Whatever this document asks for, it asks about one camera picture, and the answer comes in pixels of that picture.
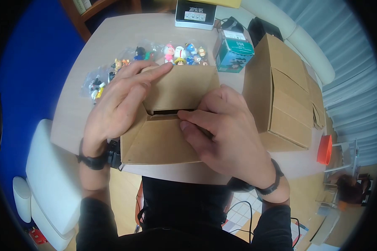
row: toy figure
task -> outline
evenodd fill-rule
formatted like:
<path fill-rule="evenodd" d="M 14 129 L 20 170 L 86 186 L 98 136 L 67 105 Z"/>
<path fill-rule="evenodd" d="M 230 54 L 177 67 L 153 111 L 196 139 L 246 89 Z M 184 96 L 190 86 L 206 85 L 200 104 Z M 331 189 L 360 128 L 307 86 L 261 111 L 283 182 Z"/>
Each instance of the toy figure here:
<path fill-rule="evenodd" d="M 176 47 L 176 49 L 174 50 L 174 58 L 175 59 L 177 59 L 177 58 L 186 59 L 187 58 L 186 49 L 181 47 L 181 46 Z"/>
<path fill-rule="evenodd" d="M 194 64 L 194 58 L 192 56 L 188 56 L 186 58 L 187 64 L 188 65 L 193 65 Z"/>
<path fill-rule="evenodd" d="M 90 89 L 91 98 L 93 100 L 100 98 L 103 92 L 103 89 L 105 88 L 106 84 L 99 80 L 99 75 L 96 76 L 94 80 L 91 81 L 88 88 Z"/>
<path fill-rule="evenodd" d="M 144 60 L 145 57 L 145 49 L 143 47 L 136 48 L 136 56 L 134 57 L 134 60 Z"/>
<path fill-rule="evenodd" d="M 198 64 L 202 58 L 200 57 L 200 55 L 196 54 L 193 56 L 193 59 L 194 59 L 194 63 Z"/>
<path fill-rule="evenodd" d="M 200 65 L 209 65 L 208 60 L 206 60 L 206 59 L 202 59 L 202 60 L 200 61 Z"/>
<path fill-rule="evenodd" d="M 128 60 L 128 59 L 123 59 L 121 61 L 121 67 L 128 66 L 129 64 L 130 64 L 130 60 Z"/>
<path fill-rule="evenodd" d="M 193 44 L 186 43 L 186 51 L 190 52 L 191 54 L 197 54 L 198 50 L 194 47 Z"/>
<path fill-rule="evenodd" d="M 185 65 L 186 64 L 186 60 L 184 58 L 177 58 L 174 63 L 176 65 Z"/>
<path fill-rule="evenodd" d="M 115 63 L 111 65 L 111 68 L 115 69 L 115 72 L 118 72 L 123 67 L 122 60 L 115 59 Z"/>
<path fill-rule="evenodd" d="M 205 57 L 205 55 L 207 54 L 207 52 L 205 51 L 205 49 L 203 47 L 200 47 L 198 48 L 198 54 L 200 55 L 200 57 Z"/>
<path fill-rule="evenodd" d="M 239 67 L 243 67 L 242 64 L 246 63 L 245 58 L 235 58 L 230 61 L 232 64 L 227 65 L 228 69 L 237 69 Z"/>
<path fill-rule="evenodd" d="M 155 61 L 154 52 L 153 51 L 148 51 L 147 53 L 145 53 L 144 60 Z"/>
<path fill-rule="evenodd" d="M 174 48 L 171 44 L 167 44 L 163 50 L 165 54 L 165 63 L 173 62 Z"/>

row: green box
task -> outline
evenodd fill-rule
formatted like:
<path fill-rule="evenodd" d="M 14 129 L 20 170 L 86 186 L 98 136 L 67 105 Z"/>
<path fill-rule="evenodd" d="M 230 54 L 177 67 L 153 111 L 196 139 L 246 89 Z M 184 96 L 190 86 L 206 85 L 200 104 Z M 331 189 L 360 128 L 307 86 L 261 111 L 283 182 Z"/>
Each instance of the green box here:
<path fill-rule="evenodd" d="M 246 41 L 226 38 L 216 56 L 219 72 L 239 73 L 254 56 L 253 45 Z"/>

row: blue wall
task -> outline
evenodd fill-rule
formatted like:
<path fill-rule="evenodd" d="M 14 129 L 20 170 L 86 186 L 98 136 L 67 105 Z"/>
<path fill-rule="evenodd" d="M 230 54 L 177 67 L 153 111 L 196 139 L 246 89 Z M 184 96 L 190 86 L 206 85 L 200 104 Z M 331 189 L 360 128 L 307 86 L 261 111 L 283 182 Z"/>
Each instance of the blue wall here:
<path fill-rule="evenodd" d="M 83 47 L 58 0 L 33 0 L 7 42 L 0 61 L 0 184 L 17 217 L 12 179 L 26 177 L 35 128 L 41 119 L 53 119 L 63 84 Z"/>

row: white table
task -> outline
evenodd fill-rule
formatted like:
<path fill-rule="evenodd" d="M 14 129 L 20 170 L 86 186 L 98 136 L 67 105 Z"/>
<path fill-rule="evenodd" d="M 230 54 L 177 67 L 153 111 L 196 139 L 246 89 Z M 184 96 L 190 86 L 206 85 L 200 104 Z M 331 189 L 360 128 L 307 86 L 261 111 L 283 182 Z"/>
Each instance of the white table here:
<path fill-rule="evenodd" d="M 50 140 L 71 153 L 78 154 L 86 119 L 92 109 L 89 98 L 79 97 L 88 72 L 114 62 L 126 47 L 136 47 L 142 39 L 166 44 L 184 44 L 190 39 L 201 42 L 212 54 L 217 38 L 216 29 L 205 31 L 174 26 L 173 14 L 134 14 L 106 19 L 93 33 L 76 59 L 64 83 L 57 103 Z M 211 65 L 215 61 L 208 57 Z M 221 83 L 242 92 L 244 70 L 241 73 L 218 73 Z M 272 153 L 287 178 L 298 178 L 325 170 L 316 162 L 322 131 L 313 128 L 312 146 L 308 151 Z M 204 163 L 173 165 L 126 165 L 123 171 L 153 178 L 189 183 L 226 184 L 230 177 L 215 173 Z"/>

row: hand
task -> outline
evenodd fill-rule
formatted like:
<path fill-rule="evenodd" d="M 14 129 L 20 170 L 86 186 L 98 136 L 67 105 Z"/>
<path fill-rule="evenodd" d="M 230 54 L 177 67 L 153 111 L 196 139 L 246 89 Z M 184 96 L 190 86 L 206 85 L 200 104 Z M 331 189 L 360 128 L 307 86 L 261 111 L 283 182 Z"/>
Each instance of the hand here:
<path fill-rule="evenodd" d="M 169 72 L 173 65 L 166 63 L 139 73 L 150 66 L 158 64 L 148 60 L 134 61 L 121 68 L 104 89 L 85 125 L 82 145 L 85 156 L 100 156 L 108 138 L 118 138 L 130 128 L 138 107 L 150 90 L 151 81 Z"/>
<path fill-rule="evenodd" d="M 177 115 L 183 120 L 180 127 L 184 137 L 211 169 L 261 189 L 275 182 L 275 168 L 253 115 L 235 90 L 222 85 L 207 93 L 197 110 L 180 110 Z M 207 138 L 196 125 L 213 138 Z"/>

